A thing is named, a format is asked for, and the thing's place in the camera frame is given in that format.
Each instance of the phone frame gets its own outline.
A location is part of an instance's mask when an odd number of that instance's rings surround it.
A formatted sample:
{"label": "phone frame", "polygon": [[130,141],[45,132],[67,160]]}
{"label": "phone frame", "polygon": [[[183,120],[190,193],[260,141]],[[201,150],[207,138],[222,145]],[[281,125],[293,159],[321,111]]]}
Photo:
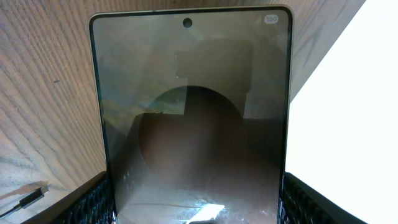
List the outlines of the phone frame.
{"label": "phone frame", "polygon": [[[283,179],[285,174],[285,162],[286,162],[286,146],[287,146],[287,128],[289,120],[289,105],[290,105],[290,79],[292,74],[292,49],[293,49],[293,27],[294,27],[294,15],[292,10],[285,5],[273,5],[273,6],[241,6],[241,7],[212,7],[212,8],[197,8],[197,9],[168,9],[168,10],[152,10],[152,11],[132,11],[132,12],[104,12],[94,14],[90,17],[88,23],[88,30],[90,35],[90,49],[91,49],[91,59],[93,61],[93,71],[95,79],[95,90],[97,97],[97,105],[99,111],[99,117],[101,122],[101,133],[103,137],[103,147],[104,156],[106,161],[106,171],[109,174],[109,179],[111,183],[111,191],[114,198],[114,180],[111,172],[111,164],[108,151],[108,144],[106,140],[106,129],[103,119],[103,107],[101,105],[101,87],[98,78],[98,64],[96,59],[95,50],[95,39],[93,35],[93,24],[96,19],[104,17],[131,17],[131,16],[153,16],[153,15],[170,15],[170,14],[193,14],[193,13],[206,13],[206,12],[236,12],[236,11],[272,11],[272,10],[282,10],[288,15],[288,44],[287,44],[287,58],[286,58],[286,81],[285,81],[285,99],[284,99],[284,118],[283,118],[283,131],[282,131],[282,156],[280,162],[280,174],[279,174],[279,193],[278,193],[278,217],[277,223],[280,222],[280,214],[282,211],[282,201],[280,199],[283,189]],[[116,211],[116,216],[118,210],[116,208],[116,201],[114,200],[114,209]]]}

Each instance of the black phone screen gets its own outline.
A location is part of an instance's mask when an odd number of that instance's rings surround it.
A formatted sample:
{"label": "black phone screen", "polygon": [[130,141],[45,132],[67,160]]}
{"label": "black phone screen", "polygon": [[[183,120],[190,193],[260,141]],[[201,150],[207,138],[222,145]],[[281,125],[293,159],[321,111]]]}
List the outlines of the black phone screen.
{"label": "black phone screen", "polygon": [[276,223],[290,11],[101,14],[90,35],[118,218]]}

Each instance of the smartphone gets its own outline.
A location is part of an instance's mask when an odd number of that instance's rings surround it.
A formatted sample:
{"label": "smartphone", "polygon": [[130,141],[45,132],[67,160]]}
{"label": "smartphone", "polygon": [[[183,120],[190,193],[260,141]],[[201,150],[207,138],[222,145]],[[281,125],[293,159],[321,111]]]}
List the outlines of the smartphone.
{"label": "smartphone", "polygon": [[293,15],[285,6],[90,20],[122,223],[277,223]]}

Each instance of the wooden desk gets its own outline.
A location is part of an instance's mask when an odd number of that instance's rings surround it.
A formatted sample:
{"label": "wooden desk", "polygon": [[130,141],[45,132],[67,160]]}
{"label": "wooden desk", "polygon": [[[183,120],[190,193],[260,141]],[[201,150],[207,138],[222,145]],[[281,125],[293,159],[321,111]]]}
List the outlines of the wooden desk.
{"label": "wooden desk", "polygon": [[295,96],[364,0],[0,2],[0,220],[20,223],[105,170],[88,20],[97,12],[287,4],[295,14]]}

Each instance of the charging cable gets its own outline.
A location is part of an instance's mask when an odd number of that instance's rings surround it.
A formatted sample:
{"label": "charging cable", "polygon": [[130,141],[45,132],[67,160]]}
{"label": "charging cable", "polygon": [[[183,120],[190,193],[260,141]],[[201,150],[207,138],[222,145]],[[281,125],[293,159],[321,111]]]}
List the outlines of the charging cable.
{"label": "charging cable", "polygon": [[20,210],[21,208],[27,208],[29,205],[32,205],[49,191],[49,188],[47,186],[36,189],[33,193],[30,195],[26,196],[22,200],[19,201],[19,204],[17,204],[14,208],[10,209],[8,212],[3,213],[0,215],[0,219],[6,218],[7,216],[13,214],[14,212]]}

